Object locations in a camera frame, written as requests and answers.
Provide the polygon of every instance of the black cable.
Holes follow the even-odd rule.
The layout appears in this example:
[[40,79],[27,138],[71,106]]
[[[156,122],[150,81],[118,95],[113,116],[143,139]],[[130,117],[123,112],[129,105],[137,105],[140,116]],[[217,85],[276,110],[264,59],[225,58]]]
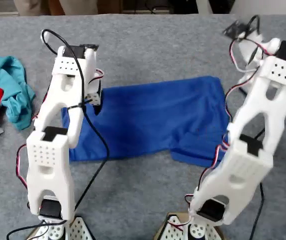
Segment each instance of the black cable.
[[84,198],[84,196],[87,194],[89,188],[91,187],[92,183],[94,182],[95,178],[97,177],[97,175],[99,174],[99,172],[101,171],[101,169],[103,168],[103,166],[105,165],[105,163],[109,160],[110,158],[110,150],[108,147],[107,142],[104,140],[104,138],[101,136],[101,134],[98,132],[98,130],[93,126],[93,123],[91,122],[89,116],[87,114],[84,115],[86,121],[88,122],[88,124],[91,126],[91,128],[93,129],[93,131],[96,133],[96,135],[101,139],[102,143],[104,144],[105,148],[106,148],[106,158],[104,159],[104,161],[101,163],[101,165],[98,167],[98,169],[96,170],[96,172],[94,173],[92,179],[89,181],[88,185],[86,186],[83,194],[81,195],[81,197],[79,198],[79,200],[77,201],[76,205],[75,205],[75,210],[78,208],[78,206],[80,205],[82,199]]
[[247,25],[246,25],[246,33],[249,32],[250,28],[251,28],[251,24],[253,23],[253,21],[256,19],[256,31],[258,34],[260,34],[260,16],[259,15],[254,15],[253,17],[251,17],[251,19],[248,21]]
[[156,13],[153,11],[153,9],[149,8],[149,6],[148,6],[148,0],[145,0],[144,6],[146,7],[147,10],[149,10],[149,11],[151,12],[151,14],[156,14]]
[[260,193],[261,193],[261,204],[260,204],[260,206],[258,208],[258,212],[257,212],[256,218],[254,220],[254,224],[253,224],[253,227],[252,227],[251,235],[249,236],[248,240],[252,240],[253,239],[253,236],[254,236],[254,233],[255,233],[255,230],[257,228],[257,224],[258,224],[261,212],[262,212],[264,201],[265,201],[262,182],[260,182],[260,184],[259,184],[259,190],[260,190]]
[[34,237],[29,237],[28,240],[32,240],[32,239],[38,239],[40,237],[43,237],[48,231],[49,231],[50,227],[47,226],[47,229],[45,232],[43,232],[41,235],[37,235],[37,236],[34,236]]
[[10,235],[23,231],[23,230],[27,230],[27,229],[35,229],[35,228],[39,228],[39,227],[46,227],[46,226],[60,226],[62,224],[65,224],[67,221],[61,221],[61,222],[57,222],[57,223],[40,223],[40,224],[36,224],[36,225],[31,225],[31,226],[24,226],[24,227],[20,227],[17,229],[14,229],[12,231],[10,231],[7,235],[6,235],[6,240],[10,240]]
[[137,14],[138,0],[134,1],[134,14]]

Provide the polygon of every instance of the wire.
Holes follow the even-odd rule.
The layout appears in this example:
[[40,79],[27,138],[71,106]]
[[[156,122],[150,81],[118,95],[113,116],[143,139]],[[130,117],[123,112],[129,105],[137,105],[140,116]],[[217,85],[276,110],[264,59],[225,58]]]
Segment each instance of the wire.
[[254,75],[258,72],[258,70],[259,70],[259,67],[256,68],[255,72],[253,72],[253,74],[252,74],[247,80],[245,80],[245,81],[243,81],[243,82],[241,82],[241,83],[239,83],[239,84],[236,84],[236,85],[232,86],[232,87],[226,92],[226,94],[225,94],[225,111],[226,111],[227,115],[230,117],[231,122],[233,122],[233,116],[232,116],[232,114],[231,114],[231,112],[230,112],[230,110],[229,110],[229,108],[228,108],[228,103],[227,103],[229,95],[232,93],[233,90],[235,90],[235,89],[237,89],[237,88],[240,88],[240,87],[243,87],[243,86],[245,86],[246,84],[248,84],[248,83],[251,81],[251,79],[254,77]]
[[149,6],[148,6],[148,0],[146,0],[146,1],[144,2],[144,6],[146,7],[147,10],[149,10],[149,11],[151,12],[151,14],[156,14],[156,13],[153,11],[153,9],[149,8]]
[[106,148],[106,158],[104,159],[104,161],[101,163],[101,165],[98,167],[98,169],[96,170],[96,172],[94,173],[92,179],[89,181],[88,185],[86,186],[83,194],[81,195],[81,197],[79,198],[79,200],[77,201],[76,205],[75,205],[75,210],[78,208],[78,206],[80,205],[82,199],[84,198],[84,196],[87,194],[89,188],[91,187],[91,185],[93,184],[95,178],[98,176],[99,172],[101,171],[101,169],[103,168],[103,166],[105,165],[105,163],[109,160],[110,158],[110,149],[108,147],[107,142],[104,140],[104,138],[102,137],[102,135],[98,132],[98,130],[93,126],[93,123],[91,122],[89,116],[87,114],[84,114],[84,117],[86,119],[86,121],[88,122],[88,124],[90,125],[90,127],[93,129],[93,131],[96,133],[96,135],[101,139],[102,143],[104,144],[105,148]]
[[171,222],[170,220],[167,220],[167,223],[183,232],[183,230],[180,227],[183,227],[183,226],[189,224],[191,221],[192,221],[192,217],[189,216],[188,221],[180,223],[180,224],[175,224],[175,223]]
[[254,233],[255,233],[255,230],[256,230],[256,228],[257,228],[257,224],[258,224],[258,221],[259,221],[261,212],[262,212],[262,208],[263,208],[263,205],[264,205],[264,201],[265,201],[262,182],[260,182],[260,184],[259,184],[259,190],[260,190],[260,193],[261,193],[261,203],[260,203],[260,205],[259,205],[259,208],[258,208],[258,211],[257,211],[257,215],[256,215],[256,218],[255,218],[255,220],[254,220],[253,227],[252,227],[252,231],[251,231],[251,234],[250,234],[248,240],[252,240],[252,239],[253,239],[253,236],[254,236]]
[[220,149],[221,149],[222,151],[226,152],[226,149],[223,149],[221,144],[219,144],[219,145],[216,146],[216,148],[215,148],[215,155],[214,155],[212,164],[211,164],[211,166],[205,168],[205,169],[203,170],[203,172],[201,173],[201,176],[199,177],[199,180],[198,180],[197,190],[200,189],[200,186],[201,186],[201,183],[202,183],[202,180],[203,180],[203,176],[205,175],[205,173],[206,173],[209,169],[215,168],[215,166],[217,165]]
[[38,238],[40,238],[40,237],[43,237],[45,234],[47,234],[47,232],[49,231],[49,229],[50,229],[50,227],[47,226],[47,229],[46,229],[45,232],[41,233],[40,235],[30,237],[30,238],[28,238],[27,240],[38,239]]
[[30,225],[30,226],[24,226],[24,227],[20,227],[20,228],[17,228],[17,229],[14,229],[12,231],[10,231],[7,235],[6,235],[6,240],[10,240],[10,236],[14,233],[17,233],[17,232],[20,232],[20,231],[23,231],[23,230],[27,230],[27,229],[35,229],[35,228],[39,228],[39,227],[46,227],[46,226],[60,226],[60,225],[63,225],[65,224],[67,221],[66,220],[63,220],[61,222],[57,222],[57,223],[40,223],[40,224],[36,224],[36,225]]
[[259,15],[254,15],[251,17],[251,19],[248,21],[246,25],[246,33],[249,33],[250,27],[253,23],[253,21],[256,19],[256,31],[258,34],[260,34],[260,16]]
[[20,158],[20,151],[25,148],[27,145],[23,144],[21,145],[17,151],[16,151],[16,166],[15,166],[15,174],[18,177],[18,179],[21,181],[21,183],[24,185],[24,187],[26,189],[28,189],[28,185],[27,182],[25,181],[25,179],[21,176],[20,174],[20,166],[21,166],[21,158]]

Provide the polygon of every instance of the red and white wire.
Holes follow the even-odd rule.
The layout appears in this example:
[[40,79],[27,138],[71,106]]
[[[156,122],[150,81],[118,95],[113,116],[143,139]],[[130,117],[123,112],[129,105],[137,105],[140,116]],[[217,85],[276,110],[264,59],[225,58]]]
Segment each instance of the red and white wire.
[[189,217],[188,217],[188,221],[183,222],[183,223],[180,223],[180,224],[173,223],[173,222],[171,222],[170,220],[167,220],[167,223],[170,224],[171,226],[177,228],[177,229],[180,230],[181,232],[183,232],[183,229],[182,229],[181,227],[183,227],[183,226],[189,224],[191,221],[192,221],[192,217],[189,216]]
[[16,168],[15,168],[15,173],[16,173],[16,176],[18,177],[18,179],[22,182],[22,184],[24,185],[24,187],[26,189],[28,189],[28,184],[27,182],[25,181],[25,179],[21,176],[20,174],[20,167],[21,167],[21,158],[20,158],[20,151],[25,148],[27,145],[26,144],[23,144],[21,145],[18,149],[17,149],[17,152],[16,152]]
[[226,149],[224,149],[224,147],[223,147],[221,144],[219,144],[219,145],[216,146],[216,148],[215,148],[215,155],[214,155],[212,164],[211,164],[211,166],[205,168],[205,169],[203,170],[203,172],[201,173],[201,176],[199,177],[197,189],[200,189],[200,186],[201,186],[203,177],[204,177],[204,175],[207,173],[207,171],[210,170],[210,169],[215,168],[215,166],[217,165],[218,159],[219,159],[219,152],[220,152],[220,150],[222,150],[223,152],[226,152],[226,151],[227,151]]
[[[266,55],[268,56],[271,56],[271,54],[259,43],[251,40],[251,39],[247,39],[247,38],[244,38],[242,40],[247,40],[247,41],[250,41],[251,43],[254,43],[256,44]],[[230,45],[229,45],[229,56],[231,57],[231,60],[232,60],[232,63],[235,65],[236,69],[241,72],[241,73],[250,73],[250,72],[254,72],[256,70],[256,68],[254,69],[241,69],[239,66],[238,66],[238,63],[234,57],[234,53],[233,53],[233,47],[234,47],[234,44],[237,40],[234,39]]]
[[251,82],[251,79],[253,78],[253,76],[255,75],[255,73],[258,71],[258,68],[257,69],[255,69],[255,71],[254,71],[254,73],[247,79],[247,80],[245,80],[245,81],[243,81],[243,82],[241,82],[241,83],[238,83],[238,84],[236,84],[236,85],[234,85],[234,86],[232,86],[227,92],[226,92],[226,94],[225,94],[225,111],[226,111],[226,113],[227,113],[227,115],[230,117],[230,119],[232,120],[233,119],[233,117],[232,117],[232,115],[231,115],[231,113],[229,112],[229,110],[228,110],[228,97],[229,97],[229,95],[235,90],[235,89],[238,89],[238,88],[240,88],[240,87],[243,87],[243,86],[245,86],[246,84],[249,84],[250,82]]

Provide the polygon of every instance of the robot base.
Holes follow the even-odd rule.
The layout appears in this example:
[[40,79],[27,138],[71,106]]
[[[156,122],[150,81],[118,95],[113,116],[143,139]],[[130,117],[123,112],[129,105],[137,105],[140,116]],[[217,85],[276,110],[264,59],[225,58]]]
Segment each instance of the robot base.
[[69,229],[64,229],[63,226],[50,226],[48,231],[47,229],[47,226],[42,226],[35,229],[33,234],[29,235],[26,240],[96,240],[80,216],[77,216],[74,219],[74,221],[70,224]]
[[[181,223],[176,214],[169,214],[167,220],[174,224]],[[154,240],[225,240],[217,227],[208,224],[190,223],[180,228],[183,231],[180,231],[166,221]]]

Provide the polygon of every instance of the black cable tie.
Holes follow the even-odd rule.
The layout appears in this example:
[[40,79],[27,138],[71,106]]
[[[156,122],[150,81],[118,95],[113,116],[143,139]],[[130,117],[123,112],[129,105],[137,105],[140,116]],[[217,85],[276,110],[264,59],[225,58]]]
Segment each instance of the black cable tie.
[[69,107],[67,108],[67,110],[74,109],[74,108],[81,108],[81,107],[82,107],[82,103],[80,102],[78,105],[69,106]]

